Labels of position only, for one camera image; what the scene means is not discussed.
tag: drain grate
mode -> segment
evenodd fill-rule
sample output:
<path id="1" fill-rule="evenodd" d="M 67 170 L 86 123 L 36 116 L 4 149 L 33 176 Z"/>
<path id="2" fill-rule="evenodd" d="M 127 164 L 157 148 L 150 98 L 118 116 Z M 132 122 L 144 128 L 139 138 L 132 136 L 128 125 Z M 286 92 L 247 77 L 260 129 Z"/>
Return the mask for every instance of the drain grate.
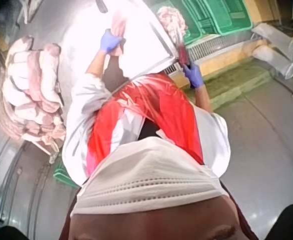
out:
<path id="1" fill-rule="evenodd" d="M 246 30 L 226 36 L 217 36 L 208 40 L 200 40 L 198 43 L 187 46 L 187 52 L 190 60 L 195 62 L 227 52 L 230 48 L 235 48 L 237 44 L 250 40 L 255 41 L 260 38 L 261 37 L 257 34 L 252 33 L 250 30 Z M 168 75 L 172 75 L 181 70 L 179 64 L 175 63 L 167 67 L 164 72 Z"/>

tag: white face mask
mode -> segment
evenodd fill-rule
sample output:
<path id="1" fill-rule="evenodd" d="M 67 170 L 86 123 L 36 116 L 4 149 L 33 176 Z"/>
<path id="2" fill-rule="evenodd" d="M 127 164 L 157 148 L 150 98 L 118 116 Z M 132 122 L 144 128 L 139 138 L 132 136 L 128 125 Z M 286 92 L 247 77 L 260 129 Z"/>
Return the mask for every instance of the white face mask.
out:
<path id="1" fill-rule="evenodd" d="M 158 137 L 119 146 L 77 196 L 73 214 L 125 214 L 229 196 L 219 178 Z"/>

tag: blue nitrile glove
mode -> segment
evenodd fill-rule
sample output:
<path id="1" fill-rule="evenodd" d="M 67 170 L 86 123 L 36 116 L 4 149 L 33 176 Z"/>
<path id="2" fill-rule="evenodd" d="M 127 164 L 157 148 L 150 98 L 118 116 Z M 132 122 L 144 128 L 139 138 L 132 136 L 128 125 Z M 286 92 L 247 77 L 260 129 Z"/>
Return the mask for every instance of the blue nitrile glove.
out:
<path id="1" fill-rule="evenodd" d="M 113 36 L 110 29 L 106 29 L 101 38 L 100 49 L 109 54 L 119 45 L 122 39 L 123 37 Z"/>
<path id="2" fill-rule="evenodd" d="M 194 62 L 191 62 L 191 68 L 183 65 L 183 72 L 184 75 L 189 79 L 191 83 L 191 88 L 196 89 L 204 85 L 200 68 L 198 65 L 195 65 Z"/>

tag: green crate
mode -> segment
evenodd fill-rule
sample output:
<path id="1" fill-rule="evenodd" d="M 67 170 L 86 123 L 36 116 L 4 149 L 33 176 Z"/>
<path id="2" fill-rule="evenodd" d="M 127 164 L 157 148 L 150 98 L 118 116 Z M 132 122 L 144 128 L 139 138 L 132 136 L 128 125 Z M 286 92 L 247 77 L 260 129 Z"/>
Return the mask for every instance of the green crate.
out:
<path id="1" fill-rule="evenodd" d="M 79 186 L 69 176 L 67 169 L 64 166 L 62 160 L 56 165 L 53 176 L 56 180 L 68 186 L 71 186 L 75 189 L 79 188 Z"/>
<path id="2" fill-rule="evenodd" d="M 185 20 L 185 24 L 188 27 L 188 29 L 185 31 L 186 33 L 183 37 L 184 43 L 186 45 L 191 44 L 191 43 L 195 42 L 196 40 L 203 37 L 203 31 L 201 30 L 201 28 L 197 24 L 196 18 L 194 18 L 194 16 L 190 13 L 189 9 L 186 8 L 186 6 L 184 4 L 182 4 L 181 0 L 162 1 L 160 3 L 157 3 L 153 6 L 151 6 L 150 9 L 152 10 L 152 12 L 157 14 L 158 10 L 163 6 L 176 8 L 182 14 L 182 16 Z"/>
<path id="3" fill-rule="evenodd" d="M 213 22 L 209 11 L 199 1 L 182 0 L 184 6 L 194 16 L 196 23 L 202 29 L 203 34 L 215 34 L 215 23 Z"/>
<path id="4" fill-rule="evenodd" d="M 243 0 L 192 0 L 205 6 L 217 34 L 228 35 L 251 29 L 253 24 Z"/>

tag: blue glove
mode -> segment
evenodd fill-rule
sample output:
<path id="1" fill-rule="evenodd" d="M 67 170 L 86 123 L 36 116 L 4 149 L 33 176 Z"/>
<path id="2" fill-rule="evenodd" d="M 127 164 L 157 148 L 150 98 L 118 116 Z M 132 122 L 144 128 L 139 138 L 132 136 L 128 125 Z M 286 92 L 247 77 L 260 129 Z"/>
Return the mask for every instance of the blue glove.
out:
<path id="1" fill-rule="evenodd" d="M 101 38 L 100 50 L 105 51 L 107 54 L 111 53 L 119 43 L 122 41 L 123 37 L 113 36 L 110 32 L 110 29 L 106 29 L 105 33 Z"/>
<path id="2" fill-rule="evenodd" d="M 196 89 L 204 85 L 200 68 L 198 65 L 195 65 L 194 62 L 191 62 L 191 68 L 183 65 L 183 72 L 184 75 L 189 79 L 191 88 Z"/>

